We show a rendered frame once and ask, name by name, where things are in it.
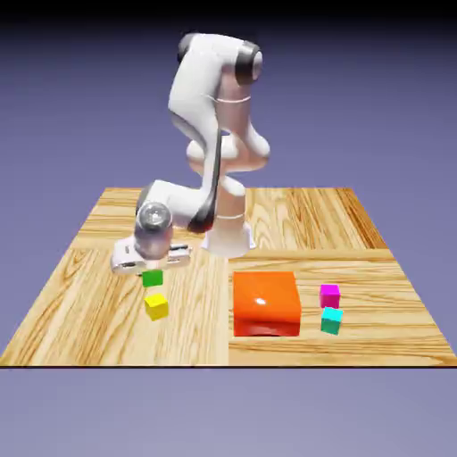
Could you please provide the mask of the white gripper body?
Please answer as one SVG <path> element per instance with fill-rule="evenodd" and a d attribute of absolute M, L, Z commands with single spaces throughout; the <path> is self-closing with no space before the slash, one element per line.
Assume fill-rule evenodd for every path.
<path fill-rule="evenodd" d="M 167 270 L 184 267 L 190 263 L 192 247 L 186 244 L 171 244 L 168 253 L 160 260 L 147 260 L 135 249 L 133 237 L 116 241 L 110 266 L 116 274 L 142 274 L 147 270 Z"/>

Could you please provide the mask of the small yellow cube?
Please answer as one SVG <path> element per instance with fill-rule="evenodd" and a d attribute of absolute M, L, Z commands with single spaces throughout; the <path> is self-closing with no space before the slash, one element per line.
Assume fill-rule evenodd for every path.
<path fill-rule="evenodd" d="M 148 295 L 144 303 L 145 311 L 152 321 L 163 319 L 169 314 L 169 303 L 161 293 Z"/>

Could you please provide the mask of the small cyan cube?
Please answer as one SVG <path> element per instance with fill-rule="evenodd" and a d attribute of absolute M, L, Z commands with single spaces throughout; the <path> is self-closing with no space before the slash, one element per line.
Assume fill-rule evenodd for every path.
<path fill-rule="evenodd" d="M 337 335 L 343 318 L 343 311 L 339 308 L 325 307 L 321 314 L 320 330 L 324 333 Z"/>

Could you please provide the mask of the small magenta cube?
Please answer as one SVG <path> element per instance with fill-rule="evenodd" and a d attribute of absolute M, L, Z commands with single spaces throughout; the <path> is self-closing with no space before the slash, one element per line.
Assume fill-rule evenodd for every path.
<path fill-rule="evenodd" d="M 338 284 L 322 284 L 320 286 L 320 307 L 338 309 L 340 306 L 340 288 Z"/>

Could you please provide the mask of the large orange box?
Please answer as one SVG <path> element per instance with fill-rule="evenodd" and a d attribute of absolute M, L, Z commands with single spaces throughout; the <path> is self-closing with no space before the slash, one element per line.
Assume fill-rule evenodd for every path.
<path fill-rule="evenodd" d="M 235 337 L 298 337 L 302 305 L 292 271 L 233 273 Z"/>

